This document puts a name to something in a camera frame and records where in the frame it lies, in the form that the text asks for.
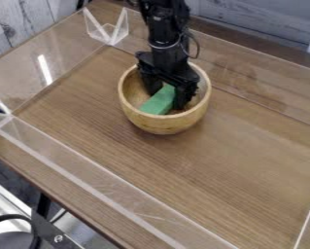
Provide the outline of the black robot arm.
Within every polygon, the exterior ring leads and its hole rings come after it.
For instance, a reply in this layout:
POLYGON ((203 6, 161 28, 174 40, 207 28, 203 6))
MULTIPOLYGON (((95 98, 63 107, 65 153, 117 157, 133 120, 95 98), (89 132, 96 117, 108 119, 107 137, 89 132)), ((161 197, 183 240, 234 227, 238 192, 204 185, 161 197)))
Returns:
POLYGON ((174 87, 172 108, 182 110, 198 90, 199 74, 188 58, 190 7, 184 0, 137 0, 148 27, 148 52, 136 52, 137 70, 145 90, 153 95, 163 84, 174 87))

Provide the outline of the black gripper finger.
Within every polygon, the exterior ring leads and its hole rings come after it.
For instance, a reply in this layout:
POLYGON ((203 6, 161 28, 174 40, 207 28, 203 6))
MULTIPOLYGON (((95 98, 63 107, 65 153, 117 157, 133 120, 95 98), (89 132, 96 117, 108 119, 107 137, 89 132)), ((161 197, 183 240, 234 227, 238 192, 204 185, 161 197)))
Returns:
POLYGON ((140 77, 148 95, 153 95, 163 87, 161 79, 157 75, 140 70, 140 77))
POLYGON ((184 108, 184 106, 195 96, 196 90, 198 90, 196 84, 176 85, 174 87, 175 95, 172 100, 172 108, 175 110, 182 110, 184 108))

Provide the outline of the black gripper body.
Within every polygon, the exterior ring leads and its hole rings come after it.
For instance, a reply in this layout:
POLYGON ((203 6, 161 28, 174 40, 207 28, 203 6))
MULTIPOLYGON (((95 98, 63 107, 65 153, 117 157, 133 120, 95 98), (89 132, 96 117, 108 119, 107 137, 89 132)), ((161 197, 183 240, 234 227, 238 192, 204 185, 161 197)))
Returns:
POLYGON ((137 70, 157 75, 163 83, 176 85, 198 84, 199 74, 188 64, 190 45, 178 44, 170 48, 152 47, 148 52, 136 52, 137 70))

